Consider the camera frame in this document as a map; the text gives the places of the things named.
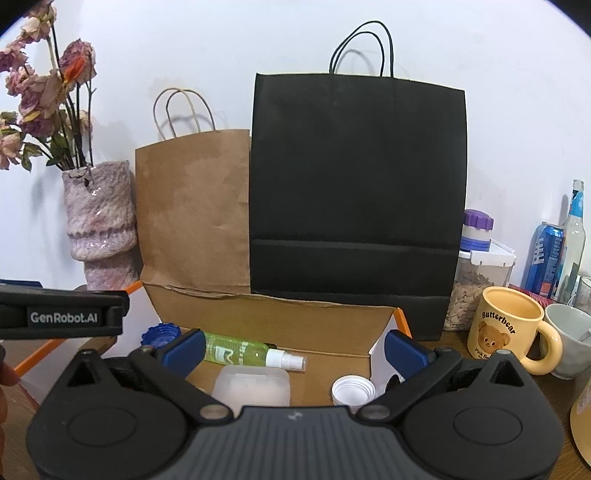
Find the person's left hand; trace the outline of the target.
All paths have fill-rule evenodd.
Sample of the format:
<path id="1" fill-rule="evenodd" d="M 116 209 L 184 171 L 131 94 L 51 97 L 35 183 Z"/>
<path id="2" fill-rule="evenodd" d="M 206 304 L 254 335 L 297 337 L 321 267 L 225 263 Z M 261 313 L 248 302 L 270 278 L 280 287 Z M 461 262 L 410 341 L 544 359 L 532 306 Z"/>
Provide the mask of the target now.
<path id="1" fill-rule="evenodd" d="M 19 383 L 17 373 L 5 362 L 1 363 L 0 384 L 1 387 L 12 387 Z M 3 390 L 0 390 L 0 424 L 3 424 L 8 415 L 8 401 Z"/>

